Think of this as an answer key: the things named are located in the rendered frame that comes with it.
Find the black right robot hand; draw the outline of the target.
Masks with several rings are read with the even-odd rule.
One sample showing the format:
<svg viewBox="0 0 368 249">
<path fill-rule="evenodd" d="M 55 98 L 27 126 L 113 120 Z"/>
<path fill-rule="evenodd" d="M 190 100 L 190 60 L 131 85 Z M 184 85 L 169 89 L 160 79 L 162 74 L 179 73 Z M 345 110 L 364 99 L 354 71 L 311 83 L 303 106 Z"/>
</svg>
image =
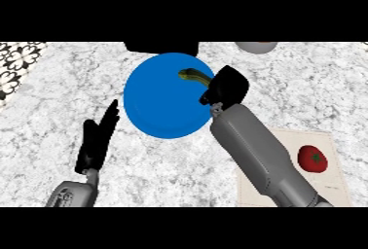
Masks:
<svg viewBox="0 0 368 249">
<path fill-rule="evenodd" d="M 200 97 L 203 105 L 222 103 L 227 110 L 244 100 L 250 88 L 250 83 L 243 74 L 227 65 L 210 81 L 209 90 Z"/>
</svg>

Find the green squash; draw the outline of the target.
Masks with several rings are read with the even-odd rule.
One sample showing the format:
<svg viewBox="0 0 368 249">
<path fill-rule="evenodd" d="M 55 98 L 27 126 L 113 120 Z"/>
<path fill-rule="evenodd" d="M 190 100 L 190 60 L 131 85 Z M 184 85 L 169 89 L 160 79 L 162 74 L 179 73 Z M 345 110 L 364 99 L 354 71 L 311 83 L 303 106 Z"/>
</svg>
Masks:
<svg viewBox="0 0 368 249">
<path fill-rule="evenodd" d="M 206 87 L 210 87 L 212 78 L 196 68 L 187 68 L 179 71 L 179 77 L 184 80 L 197 81 Z"/>
</svg>

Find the red tomato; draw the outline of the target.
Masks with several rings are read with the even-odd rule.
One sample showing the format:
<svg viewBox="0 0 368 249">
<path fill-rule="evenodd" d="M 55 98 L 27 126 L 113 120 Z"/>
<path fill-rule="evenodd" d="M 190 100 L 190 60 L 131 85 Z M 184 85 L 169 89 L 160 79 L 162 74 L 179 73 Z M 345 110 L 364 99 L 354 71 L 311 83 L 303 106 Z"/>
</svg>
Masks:
<svg viewBox="0 0 368 249">
<path fill-rule="evenodd" d="M 298 152 L 298 163 L 308 172 L 323 173 L 329 168 L 329 160 L 323 151 L 312 145 L 300 147 Z"/>
</svg>

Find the black appliance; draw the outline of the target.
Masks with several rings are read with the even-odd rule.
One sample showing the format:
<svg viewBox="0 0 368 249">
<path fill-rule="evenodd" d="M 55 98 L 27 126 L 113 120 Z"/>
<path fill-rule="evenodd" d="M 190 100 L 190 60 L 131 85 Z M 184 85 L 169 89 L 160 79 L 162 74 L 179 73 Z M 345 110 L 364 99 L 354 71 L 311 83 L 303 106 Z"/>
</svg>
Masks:
<svg viewBox="0 0 368 249">
<path fill-rule="evenodd" d="M 131 52 L 139 53 L 185 53 L 193 56 L 199 55 L 197 42 L 126 42 L 126 47 Z"/>
</svg>

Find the grey bowl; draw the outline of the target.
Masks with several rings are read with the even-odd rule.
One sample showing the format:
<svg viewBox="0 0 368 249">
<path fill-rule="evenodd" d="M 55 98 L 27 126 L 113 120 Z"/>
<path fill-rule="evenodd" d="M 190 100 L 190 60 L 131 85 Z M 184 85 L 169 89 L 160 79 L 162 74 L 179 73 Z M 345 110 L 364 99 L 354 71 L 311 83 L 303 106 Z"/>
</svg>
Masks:
<svg viewBox="0 0 368 249">
<path fill-rule="evenodd" d="M 237 46 L 249 53 L 268 53 L 277 46 L 277 42 L 237 42 Z"/>
</svg>

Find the blue plate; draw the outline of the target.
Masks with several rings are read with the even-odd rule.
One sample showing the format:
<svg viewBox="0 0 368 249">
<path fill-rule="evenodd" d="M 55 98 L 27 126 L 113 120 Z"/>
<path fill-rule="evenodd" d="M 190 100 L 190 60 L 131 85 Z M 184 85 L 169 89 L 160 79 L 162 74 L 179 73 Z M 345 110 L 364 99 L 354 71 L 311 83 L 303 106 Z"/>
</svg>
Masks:
<svg viewBox="0 0 368 249">
<path fill-rule="evenodd" d="M 210 120 L 210 106 L 200 104 L 207 87 L 179 76 L 188 68 L 215 77 L 196 56 L 163 53 L 136 66 L 128 79 L 123 93 L 128 117 L 135 127 L 157 138 L 187 137 Z"/>
</svg>

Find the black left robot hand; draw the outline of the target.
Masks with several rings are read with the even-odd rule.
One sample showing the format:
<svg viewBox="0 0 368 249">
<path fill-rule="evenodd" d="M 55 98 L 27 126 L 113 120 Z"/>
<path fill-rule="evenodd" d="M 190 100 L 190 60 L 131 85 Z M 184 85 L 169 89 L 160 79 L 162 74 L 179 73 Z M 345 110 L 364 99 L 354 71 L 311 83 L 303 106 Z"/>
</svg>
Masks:
<svg viewBox="0 0 368 249">
<path fill-rule="evenodd" d="M 116 131 L 117 122 L 120 120 L 119 100 L 114 99 L 105 111 L 101 123 L 95 120 L 83 122 L 83 137 L 79 149 L 79 159 L 76 165 L 76 173 L 94 168 L 99 170 L 104 165 L 110 140 Z"/>
</svg>

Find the beige placemat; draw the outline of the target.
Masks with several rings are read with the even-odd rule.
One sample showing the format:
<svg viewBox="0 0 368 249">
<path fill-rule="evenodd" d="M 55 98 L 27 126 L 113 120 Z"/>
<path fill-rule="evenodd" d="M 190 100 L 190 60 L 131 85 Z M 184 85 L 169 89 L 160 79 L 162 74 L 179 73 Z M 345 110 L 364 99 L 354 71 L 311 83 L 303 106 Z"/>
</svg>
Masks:
<svg viewBox="0 0 368 249">
<path fill-rule="evenodd" d="M 330 132 L 300 131 L 283 128 L 269 128 L 269 130 L 290 152 L 295 168 L 320 195 L 336 207 L 349 207 L 349 190 L 342 173 L 342 163 L 333 134 Z M 323 173 L 308 172 L 299 166 L 298 152 L 305 145 L 317 147 L 329 160 L 329 167 Z M 277 206 L 274 200 L 259 194 L 240 169 L 237 169 L 237 205 L 243 207 Z"/>
</svg>

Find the black and white patterned tile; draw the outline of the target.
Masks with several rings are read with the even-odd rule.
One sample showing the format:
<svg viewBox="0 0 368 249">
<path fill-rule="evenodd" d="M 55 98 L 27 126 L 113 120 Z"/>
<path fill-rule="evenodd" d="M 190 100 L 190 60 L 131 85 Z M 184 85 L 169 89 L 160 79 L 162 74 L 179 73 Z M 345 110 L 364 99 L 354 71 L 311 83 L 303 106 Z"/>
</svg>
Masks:
<svg viewBox="0 0 368 249">
<path fill-rule="evenodd" d="M 46 48 L 46 42 L 0 41 L 0 105 L 18 91 Z"/>
</svg>

